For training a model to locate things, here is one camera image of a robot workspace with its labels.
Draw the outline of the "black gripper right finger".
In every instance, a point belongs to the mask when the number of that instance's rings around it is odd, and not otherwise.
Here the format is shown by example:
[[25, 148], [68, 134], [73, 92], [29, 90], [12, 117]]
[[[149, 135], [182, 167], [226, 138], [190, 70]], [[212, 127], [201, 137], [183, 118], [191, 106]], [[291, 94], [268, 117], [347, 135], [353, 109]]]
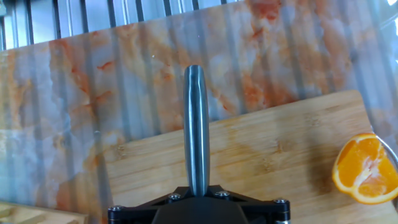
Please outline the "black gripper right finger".
[[248, 223], [291, 224], [290, 202], [287, 199], [262, 201], [227, 191], [220, 185], [209, 186], [206, 195], [237, 205]]

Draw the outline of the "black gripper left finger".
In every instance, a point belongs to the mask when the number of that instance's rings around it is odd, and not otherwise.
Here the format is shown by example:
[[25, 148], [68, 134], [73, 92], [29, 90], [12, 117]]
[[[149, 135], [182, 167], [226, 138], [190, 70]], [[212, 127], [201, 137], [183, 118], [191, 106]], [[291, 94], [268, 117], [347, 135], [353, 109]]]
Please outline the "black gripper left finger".
[[172, 193], [136, 207], [113, 205], [108, 208], [108, 224], [152, 223], [162, 207], [191, 196], [189, 187], [177, 187]]

